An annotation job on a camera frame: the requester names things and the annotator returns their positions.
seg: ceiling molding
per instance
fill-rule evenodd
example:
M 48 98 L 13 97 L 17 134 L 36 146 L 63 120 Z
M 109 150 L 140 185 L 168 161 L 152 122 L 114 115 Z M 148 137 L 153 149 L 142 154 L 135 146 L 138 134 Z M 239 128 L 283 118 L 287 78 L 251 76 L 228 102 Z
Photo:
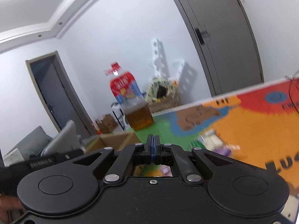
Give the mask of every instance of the ceiling molding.
M 61 38 L 95 1 L 97 0 L 63 0 L 47 23 L 29 25 L 0 33 L 0 53 L 52 37 Z

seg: gray pillow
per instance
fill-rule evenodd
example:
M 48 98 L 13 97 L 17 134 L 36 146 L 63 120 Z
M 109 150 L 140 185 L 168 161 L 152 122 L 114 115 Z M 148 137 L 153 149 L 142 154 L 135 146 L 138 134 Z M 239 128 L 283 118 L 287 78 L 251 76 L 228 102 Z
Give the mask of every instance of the gray pillow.
M 48 143 L 52 140 L 41 126 L 38 126 L 34 131 L 21 140 L 13 149 L 18 148 L 24 160 L 29 160 L 30 155 L 37 155 Z

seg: wire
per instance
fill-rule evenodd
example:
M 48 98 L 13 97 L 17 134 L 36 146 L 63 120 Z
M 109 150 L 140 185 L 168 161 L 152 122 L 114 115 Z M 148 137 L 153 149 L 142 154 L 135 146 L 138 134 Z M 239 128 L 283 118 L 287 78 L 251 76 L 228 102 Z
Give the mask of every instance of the wire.
M 291 97 L 291 88 L 292 88 L 292 84 L 293 84 L 293 81 L 294 81 L 294 77 L 292 79 L 290 79 L 290 85 L 289 85 L 289 97 L 290 97 L 290 100 L 294 106 L 294 108 L 296 109 L 297 113 L 299 114 L 299 110 L 297 109 L 296 105 L 294 104 L 293 100 L 292 100 L 292 97 Z
M 299 92 L 299 87 L 297 86 L 297 81 L 295 81 L 295 86 L 296 86 L 296 88 L 297 88 L 297 90 Z

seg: door frame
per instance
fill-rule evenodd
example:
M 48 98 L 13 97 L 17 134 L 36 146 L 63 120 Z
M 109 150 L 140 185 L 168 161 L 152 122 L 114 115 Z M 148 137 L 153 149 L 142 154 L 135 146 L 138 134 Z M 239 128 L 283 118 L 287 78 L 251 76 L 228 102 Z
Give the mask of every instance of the door frame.
M 35 77 L 33 75 L 33 72 L 32 72 L 32 69 L 31 69 L 31 64 L 33 63 L 36 63 L 42 59 L 45 59 L 45 58 L 49 58 L 49 57 L 54 57 L 54 61 L 53 61 L 53 64 L 54 64 L 54 67 L 56 69 L 56 72 L 58 74 L 58 77 L 62 83 L 62 86 L 64 87 L 64 90 L 68 96 L 68 98 L 70 99 L 71 101 L 71 104 L 73 105 L 75 111 L 77 112 L 78 116 L 80 117 L 80 119 L 82 120 L 83 124 L 86 126 L 86 129 L 87 131 L 90 133 L 90 135 L 92 136 L 93 134 L 95 134 L 95 130 L 93 129 L 92 127 L 92 121 L 89 117 L 89 115 L 87 114 L 85 108 L 83 107 L 75 89 L 73 88 L 73 85 L 71 84 L 71 81 L 70 79 L 68 78 L 68 75 L 65 71 L 65 68 L 62 64 L 62 61 L 60 59 L 60 56 L 58 54 L 58 51 L 54 51 L 52 53 L 49 53 L 49 54 L 46 54 L 46 55 L 43 55 L 43 56 L 39 56 L 37 58 L 34 58 L 32 60 L 26 60 L 26 65 L 27 65 L 27 68 L 28 68 L 28 71 L 29 71 L 29 74 L 30 74 L 30 77 L 31 77 L 31 80 L 33 82 L 33 85 L 35 87 L 35 90 L 39 96 L 39 99 L 41 100 L 41 103 L 43 104 L 44 106 L 44 109 L 46 110 L 48 116 L 50 117 L 52 123 L 54 124 L 55 128 L 57 129 L 58 132 L 61 131 L 61 128 L 59 127 L 59 125 L 57 124 L 55 118 L 53 117 L 53 115 L 51 114 L 45 100 L 44 100 L 44 97 L 38 87 L 38 84 L 35 80 Z
M 243 15 L 244 15 L 245 20 L 246 20 L 247 25 L 248 25 L 248 28 L 250 30 L 252 40 L 253 40 L 253 43 L 254 43 L 254 46 L 255 46 L 255 51 L 256 51 L 256 54 L 257 54 L 257 58 L 258 58 L 258 64 L 259 64 L 259 68 L 260 68 L 260 72 L 261 72 L 261 79 L 262 79 L 262 82 L 264 82 L 264 75 L 263 75 L 263 69 L 262 69 L 262 64 L 261 64 L 261 58 L 260 58 L 260 54 L 258 52 L 258 46 L 257 46 L 256 40 L 255 40 L 253 31 L 252 31 L 252 28 L 250 26 L 249 19 L 246 15 L 245 9 L 244 9 L 244 7 L 241 3 L 241 0 L 237 0 L 237 1 L 240 4 L 241 10 L 243 12 Z M 195 15 L 193 13 L 193 10 L 191 9 L 191 6 L 190 6 L 190 4 L 187 0 L 174 0 L 174 2 L 176 4 L 183 20 L 184 20 L 184 22 L 185 22 L 185 25 L 186 25 L 189 33 L 190 33 L 190 36 L 191 36 L 191 39 L 192 39 L 193 43 L 194 43 L 195 49 L 197 51 L 198 57 L 200 59 L 201 65 L 202 65 L 202 68 L 204 70 L 204 74 L 205 74 L 206 79 L 207 79 L 207 83 L 208 83 L 208 86 L 209 86 L 209 89 L 210 89 L 210 92 L 211 92 L 211 96 L 213 97 L 213 96 L 222 94 L 220 83 L 219 83 L 218 76 L 217 76 L 217 73 L 216 73 L 216 69 L 213 66 L 213 60 L 210 56 L 207 57 L 207 55 L 209 54 L 209 52 L 208 52 L 209 48 L 207 47 L 206 44 L 204 44 L 203 46 L 200 45 L 200 42 L 198 41 L 198 37 L 197 37 L 197 35 L 195 33 L 195 30 L 194 30 L 194 28 L 197 27 L 201 31 L 205 31 L 205 27 L 203 25 L 199 24 L 199 22 L 197 21 Z

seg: open cardboard box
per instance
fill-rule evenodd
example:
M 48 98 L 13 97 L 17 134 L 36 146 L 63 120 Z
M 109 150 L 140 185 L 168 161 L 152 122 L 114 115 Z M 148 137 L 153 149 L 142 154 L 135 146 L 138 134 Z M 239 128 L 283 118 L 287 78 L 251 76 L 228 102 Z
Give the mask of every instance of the open cardboard box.
M 113 147 L 115 151 L 121 151 L 126 145 L 140 143 L 141 141 L 132 131 L 123 131 L 115 134 L 102 134 L 94 139 L 86 148 L 86 153 L 93 152 L 103 147 Z

